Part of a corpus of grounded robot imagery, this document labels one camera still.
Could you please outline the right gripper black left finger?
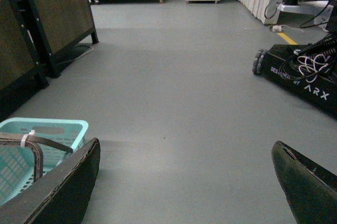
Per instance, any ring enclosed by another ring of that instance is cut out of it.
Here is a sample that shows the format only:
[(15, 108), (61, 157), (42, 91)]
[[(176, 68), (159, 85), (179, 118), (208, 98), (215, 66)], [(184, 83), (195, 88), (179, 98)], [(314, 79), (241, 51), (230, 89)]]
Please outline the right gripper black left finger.
[(1, 206), (1, 223), (81, 223), (101, 157), (93, 138), (69, 158)]

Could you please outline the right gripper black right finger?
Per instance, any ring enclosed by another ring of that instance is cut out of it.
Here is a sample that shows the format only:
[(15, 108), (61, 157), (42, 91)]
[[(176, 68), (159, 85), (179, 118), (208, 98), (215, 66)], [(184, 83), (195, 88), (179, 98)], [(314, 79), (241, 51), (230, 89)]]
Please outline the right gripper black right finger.
[(296, 223), (336, 223), (336, 175), (292, 147), (272, 148), (277, 179)]

